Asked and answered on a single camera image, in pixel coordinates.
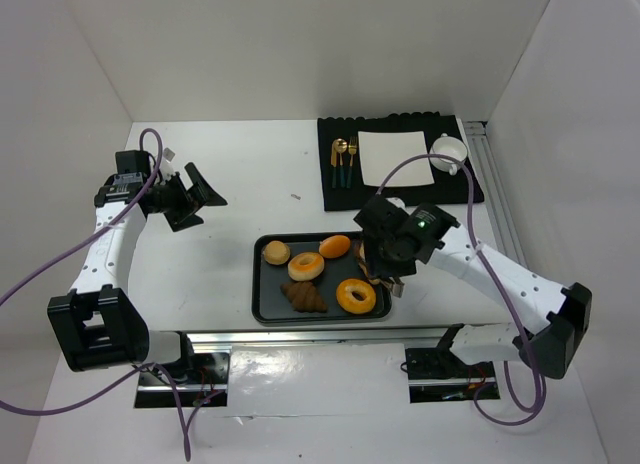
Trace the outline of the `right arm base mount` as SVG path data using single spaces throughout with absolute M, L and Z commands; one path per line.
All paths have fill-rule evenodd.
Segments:
M 449 351 L 437 348 L 406 348 L 400 370 L 407 375 L 412 404 L 498 400 L 496 371 L 490 362 L 467 365 Z

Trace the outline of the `long yellow bread roll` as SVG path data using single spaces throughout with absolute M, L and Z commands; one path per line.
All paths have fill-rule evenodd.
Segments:
M 358 267 L 361 269 L 361 271 L 365 275 L 368 275 L 368 269 L 367 269 L 367 265 L 366 265 L 364 246 L 363 246 L 363 243 L 361 241 L 355 241 L 354 242 L 353 253 L 354 253 L 354 257 L 356 259 L 356 263 L 357 263 Z

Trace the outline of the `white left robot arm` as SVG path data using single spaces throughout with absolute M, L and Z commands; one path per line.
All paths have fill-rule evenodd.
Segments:
M 120 151 L 116 172 L 94 198 L 98 238 L 67 294 L 54 297 L 47 315 L 69 368 L 75 372 L 153 362 L 183 370 L 190 344 L 179 331 L 151 331 L 128 296 L 129 273 L 139 236 L 151 214 L 179 232 L 202 224 L 203 207 L 226 205 L 189 163 L 186 187 L 167 161 L 158 182 L 145 184 L 152 163 L 146 151 Z

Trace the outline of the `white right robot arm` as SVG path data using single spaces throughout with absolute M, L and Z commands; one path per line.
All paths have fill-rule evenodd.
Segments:
M 402 293 L 402 278 L 422 262 L 447 272 L 503 306 L 508 324 L 455 325 L 441 341 L 465 364 L 520 360 L 562 379 L 590 323 L 592 292 L 547 280 L 472 239 L 454 216 L 433 204 L 407 212 L 376 195 L 355 217 L 368 273 Z

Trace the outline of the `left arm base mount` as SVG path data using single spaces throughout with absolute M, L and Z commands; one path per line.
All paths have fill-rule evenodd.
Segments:
M 226 407 L 230 360 L 229 348 L 214 349 L 194 352 L 184 367 L 168 366 L 181 405 L 187 409 Z M 175 408 L 175 404 L 170 380 L 164 374 L 152 370 L 139 375 L 134 400 L 136 409 L 168 409 Z

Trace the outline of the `orange sesame bun with cream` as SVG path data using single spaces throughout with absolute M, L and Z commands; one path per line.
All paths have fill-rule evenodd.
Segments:
M 351 248 L 351 240 L 346 235 L 332 235 L 319 244 L 319 254 L 325 259 L 336 259 L 345 255 Z

